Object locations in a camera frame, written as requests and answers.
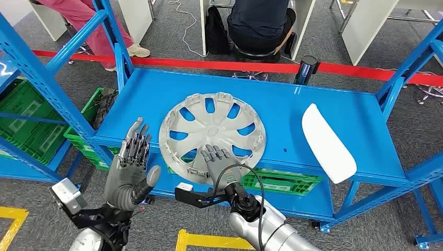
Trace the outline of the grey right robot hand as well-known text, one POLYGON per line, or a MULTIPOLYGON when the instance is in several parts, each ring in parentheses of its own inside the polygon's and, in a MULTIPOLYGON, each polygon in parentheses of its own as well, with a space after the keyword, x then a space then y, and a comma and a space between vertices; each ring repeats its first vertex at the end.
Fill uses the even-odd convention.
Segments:
POLYGON ((217 145, 206 144, 201 150, 201 155, 206 162, 209 176, 213 180, 216 191, 222 191, 230 183, 241 181, 242 175, 238 166, 231 167, 222 174, 222 171, 228 166, 238 164, 226 149, 221 149, 217 145))

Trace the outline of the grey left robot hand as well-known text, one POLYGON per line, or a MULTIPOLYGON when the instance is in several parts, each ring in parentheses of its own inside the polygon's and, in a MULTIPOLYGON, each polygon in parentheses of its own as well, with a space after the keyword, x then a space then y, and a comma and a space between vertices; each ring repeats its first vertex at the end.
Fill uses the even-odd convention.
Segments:
POLYGON ((161 167, 148 168, 151 135, 149 125, 139 117, 129 128, 118 154, 114 155, 104 189, 107 204, 133 211, 158 183, 161 167))

